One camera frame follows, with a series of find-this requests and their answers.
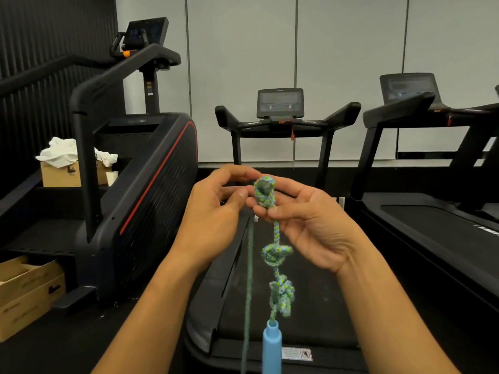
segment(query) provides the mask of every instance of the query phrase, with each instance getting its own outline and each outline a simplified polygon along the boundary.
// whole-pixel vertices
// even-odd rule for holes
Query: fingernail
[[[238,190],[238,194],[241,197],[246,198],[248,196],[248,191],[246,190],[246,188],[242,188],[242,189]]]
[[[273,206],[270,209],[268,209],[268,214],[270,216],[276,216],[278,214],[278,207],[277,206]]]

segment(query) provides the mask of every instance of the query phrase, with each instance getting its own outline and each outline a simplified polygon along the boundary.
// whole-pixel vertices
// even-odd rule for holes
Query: forearm
[[[195,278],[168,255],[93,373],[168,372]]]
[[[359,245],[338,281],[369,372],[458,373],[381,253],[367,238]]]

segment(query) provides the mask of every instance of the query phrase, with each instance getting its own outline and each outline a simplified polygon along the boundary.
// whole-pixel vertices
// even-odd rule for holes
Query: black corrugated wall
[[[117,31],[115,0],[0,0],[0,79],[65,54],[109,59]],[[0,99],[0,197],[39,167],[34,156],[51,137],[73,137],[71,91],[99,73],[73,66]],[[95,112],[102,118],[125,112],[122,83]]]

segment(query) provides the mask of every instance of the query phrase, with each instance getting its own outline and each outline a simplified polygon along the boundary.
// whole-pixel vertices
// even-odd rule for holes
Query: person's left hand
[[[197,182],[169,255],[176,255],[190,269],[201,273],[234,239],[239,212],[248,197],[244,186],[224,185],[260,177],[261,173],[249,166],[228,164]],[[227,198],[227,203],[220,205]]]

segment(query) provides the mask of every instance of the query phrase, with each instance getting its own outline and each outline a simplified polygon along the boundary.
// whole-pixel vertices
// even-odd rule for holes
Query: treadmill console
[[[160,46],[165,43],[166,30],[168,30],[168,19],[166,17],[143,19],[131,21],[126,29],[122,49],[140,50],[144,48],[142,30],[145,30],[149,44],[156,43]]]
[[[440,93],[433,73],[395,73],[379,78],[385,105],[424,92],[435,94],[434,104],[441,104]]]
[[[258,91],[257,118],[290,121],[305,115],[303,89],[278,88]]]

